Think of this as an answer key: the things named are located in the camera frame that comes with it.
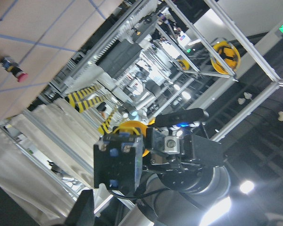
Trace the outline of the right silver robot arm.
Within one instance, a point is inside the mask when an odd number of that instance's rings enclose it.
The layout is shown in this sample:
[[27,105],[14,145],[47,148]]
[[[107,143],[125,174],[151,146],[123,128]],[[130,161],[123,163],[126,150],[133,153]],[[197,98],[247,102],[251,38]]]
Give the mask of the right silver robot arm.
[[219,142],[185,131],[146,130],[146,168],[152,177],[137,207],[155,225],[201,226],[219,203],[230,203],[230,176]]

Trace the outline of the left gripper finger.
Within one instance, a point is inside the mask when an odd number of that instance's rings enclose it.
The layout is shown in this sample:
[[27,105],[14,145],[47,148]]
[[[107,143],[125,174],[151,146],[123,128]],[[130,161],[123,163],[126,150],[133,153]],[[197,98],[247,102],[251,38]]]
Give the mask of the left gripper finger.
[[66,226],[93,226],[94,197],[93,190],[83,190],[65,220]]

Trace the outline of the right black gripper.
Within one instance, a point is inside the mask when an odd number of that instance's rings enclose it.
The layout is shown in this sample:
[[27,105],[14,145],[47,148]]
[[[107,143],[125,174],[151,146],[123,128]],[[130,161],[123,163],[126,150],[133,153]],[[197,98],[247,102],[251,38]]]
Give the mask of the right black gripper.
[[225,195],[230,177],[222,145],[196,135],[186,127],[174,133],[146,129],[143,170],[154,173],[170,190],[194,195]]

